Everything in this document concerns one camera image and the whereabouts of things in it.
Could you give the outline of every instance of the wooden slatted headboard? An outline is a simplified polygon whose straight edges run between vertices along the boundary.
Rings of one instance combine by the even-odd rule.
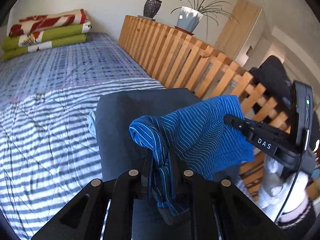
[[[249,72],[209,44],[167,25],[127,15],[119,45],[164,87],[185,87],[201,99],[236,95],[244,115],[259,104],[261,109],[252,120],[260,122],[268,116],[270,125],[290,132],[288,116],[276,111],[276,100],[264,95],[266,88],[260,83],[254,85]],[[240,169],[254,198],[262,181],[263,157],[264,153],[258,153],[253,162]]]

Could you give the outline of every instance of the metal screw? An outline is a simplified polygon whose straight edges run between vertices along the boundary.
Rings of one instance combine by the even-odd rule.
[[[191,177],[191,176],[193,175],[193,171],[191,171],[191,170],[186,170],[186,171],[183,172],[183,174],[184,174],[185,176],[187,176],[187,177]]]
[[[231,185],[230,180],[224,179],[223,181],[221,181],[221,184],[225,187],[229,187]]]
[[[138,174],[139,174],[139,171],[137,171],[137,170],[130,170],[129,171],[130,176],[137,176]]]
[[[101,184],[101,180],[100,179],[94,179],[93,181],[91,181],[91,185],[94,187],[97,187]]]

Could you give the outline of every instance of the blue checked bedspread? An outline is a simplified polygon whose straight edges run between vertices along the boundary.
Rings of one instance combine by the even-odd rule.
[[[168,147],[189,169],[205,179],[243,161],[253,161],[253,146],[240,131],[224,124],[225,114],[244,118],[237,96],[219,96],[178,109],[161,117],[144,115],[129,127],[132,139],[153,151],[153,189],[159,208],[169,207],[172,215],[188,211],[187,201],[172,196]]]
[[[0,63],[0,109],[36,93],[148,74],[105,33]]]
[[[102,178],[87,122],[100,96],[162,88],[106,34],[90,37],[0,64],[0,208],[22,240]]]

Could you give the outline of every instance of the folded blanket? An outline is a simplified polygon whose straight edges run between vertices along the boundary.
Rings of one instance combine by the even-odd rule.
[[[16,24],[14,24],[10,29],[9,36],[14,37],[23,34],[40,32],[54,27],[83,24],[85,19],[86,15],[83,9],[77,9],[58,14],[29,16],[25,19],[19,20]]]
[[[188,168],[212,180],[217,171],[253,160],[253,147],[240,131],[223,122],[225,114],[243,118],[236,96],[219,96],[179,109],[162,117],[143,116],[129,131],[140,146],[153,151],[153,189],[159,208],[169,207],[172,215],[188,210],[187,202],[175,202],[171,194],[168,147]]]
[[[81,33],[87,33],[91,28],[92,26],[90,21],[86,20],[83,24],[57,27],[16,37],[6,37],[2,42],[2,49],[4,51],[9,51],[12,49],[30,46],[41,42],[66,38]]]
[[[30,52],[40,51],[43,49],[55,48],[55,47],[60,47],[60,46],[65,46],[65,45],[71,45],[71,44],[76,44],[76,43],[81,43],[81,42],[86,42],[86,41],[87,41],[87,34],[86,33],[78,34],[78,35],[74,35],[74,36],[66,37],[66,38],[55,39],[52,41],[46,41],[43,43],[6,51],[2,55],[2,60],[7,61],[7,60],[12,59],[14,57],[18,57],[20,55],[27,54]]]

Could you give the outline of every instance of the blue towel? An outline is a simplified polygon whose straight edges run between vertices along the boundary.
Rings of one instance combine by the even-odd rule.
[[[240,131],[223,122],[225,114],[244,118],[236,96],[219,96],[178,109],[162,117],[142,116],[130,127],[132,139],[153,151],[153,189],[159,208],[172,215],[188,210],[188,203],[172,199],[168,147],[185,160],[188,168],[212,180],[217,171],[253,160],[253,146]]]

